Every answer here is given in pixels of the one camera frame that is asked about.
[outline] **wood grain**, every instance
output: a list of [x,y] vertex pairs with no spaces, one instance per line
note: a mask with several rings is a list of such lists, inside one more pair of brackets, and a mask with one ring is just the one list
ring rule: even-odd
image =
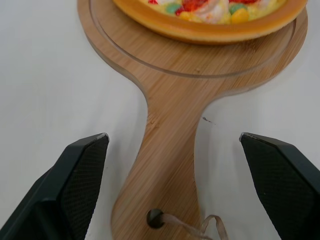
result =
[[274,35],[214,47],[159,36],[126,17],[112,0],[78,0],[78,12],[96,52],[136,83],[148,104],[139,154],[113,207],[112,236],[188,239],[175,226],[149,229],[147,212],[160,208],[199,225],[194,143],[204,108],[218,97],[255,88],[280,73],[304,43],[307,12]]

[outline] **yellow topping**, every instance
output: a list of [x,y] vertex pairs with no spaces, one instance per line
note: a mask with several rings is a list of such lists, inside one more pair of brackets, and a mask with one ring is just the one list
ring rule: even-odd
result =
[[238,9],[232,16],[231,16],[231,23],[232,24],[241,24],[249,21],[249,12],[245,8]]

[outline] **bamboo cutting board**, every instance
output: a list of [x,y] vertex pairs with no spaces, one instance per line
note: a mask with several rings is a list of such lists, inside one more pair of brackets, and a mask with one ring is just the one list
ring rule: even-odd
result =
[[269,36],[227,46],[157,35],[112,0],[78,0],[78,13],[96,52],[142,90],[148,105],[139,154],[113,207],[113,239],[188,239],[175,226],[150,229],[147,212],[160,208],[199,225],[194,143],[203,110],[216,98],[255,88],[280,73],[304,43],[307,12]]

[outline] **textured gripper pad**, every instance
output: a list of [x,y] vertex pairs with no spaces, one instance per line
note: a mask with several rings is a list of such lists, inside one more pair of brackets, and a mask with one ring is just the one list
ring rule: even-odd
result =
[[86,148],[61,192],[60,206],[74,240],[86,237],[100,192],[106,151],[103,139]]
[[242,135],[244,153],[251,171],[257,195],[282,240],[320,239],[314,228],[319,225],[319,196],[296,166],[304,168],[308,161],[293,145],[285,145],[286,152],[294,148],[300,157],[296,165],[274,142],[260,136]]

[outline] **red topping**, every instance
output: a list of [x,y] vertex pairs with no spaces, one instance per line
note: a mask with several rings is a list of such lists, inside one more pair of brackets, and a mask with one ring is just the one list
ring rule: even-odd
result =
[[254,4],[258,0],[229,0],[229,3],[237,3],[237,4]]
[[185,12],[185,9],[184,7],[180,7],[178,8],[176,11],[175,11],[175,15],[179,16],[182,12]]
[[185,11],[192,12],[201,8],[206,2],[208,2],[208,0],[183,0],[182,6]]

